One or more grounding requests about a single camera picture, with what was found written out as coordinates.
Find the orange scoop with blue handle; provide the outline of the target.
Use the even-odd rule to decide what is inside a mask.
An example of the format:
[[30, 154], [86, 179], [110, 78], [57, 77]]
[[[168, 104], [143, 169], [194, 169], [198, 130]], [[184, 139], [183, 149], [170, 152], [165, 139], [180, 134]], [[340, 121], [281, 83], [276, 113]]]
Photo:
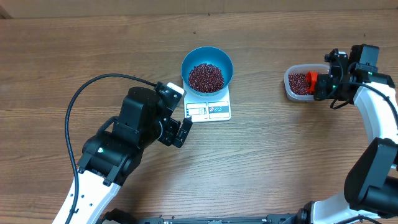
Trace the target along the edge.
[[308, 83], [307, 92], [313, 94], [315, 92], [315, 85], [318, 80], [319, 73], [314, 71], [309, 71], [306, 76], [305, 80]]

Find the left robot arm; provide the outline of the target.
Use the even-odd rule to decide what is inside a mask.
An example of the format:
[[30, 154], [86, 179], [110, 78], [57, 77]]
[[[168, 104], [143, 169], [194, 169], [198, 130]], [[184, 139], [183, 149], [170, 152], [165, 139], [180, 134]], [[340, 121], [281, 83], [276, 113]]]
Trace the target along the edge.
[[179, 86], [132, 87], [120, 114], [108, 119], [82, 148], [74, 178], [54, 223], [96, 223], [154, 141], [183, 146], [192, 121], [171, 115], [185, 97]]

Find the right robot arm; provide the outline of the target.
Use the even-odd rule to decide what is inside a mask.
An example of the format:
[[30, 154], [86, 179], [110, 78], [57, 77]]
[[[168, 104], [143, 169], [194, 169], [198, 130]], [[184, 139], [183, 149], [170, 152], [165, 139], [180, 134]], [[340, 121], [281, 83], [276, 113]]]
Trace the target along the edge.
[[391, 76], [379, 73], [379, 47], [360, 44], [346, 54], [333, 49], [324, 57], [327, 74], [308, 72], [314, 100], [332, 100], [331, 109], [355, 105], [363, 119], [369, 146], [345, 179], [344, 189], [326, 200], [309, 202], [281, 223], [356, 223], [397, 216], [397, 103]]

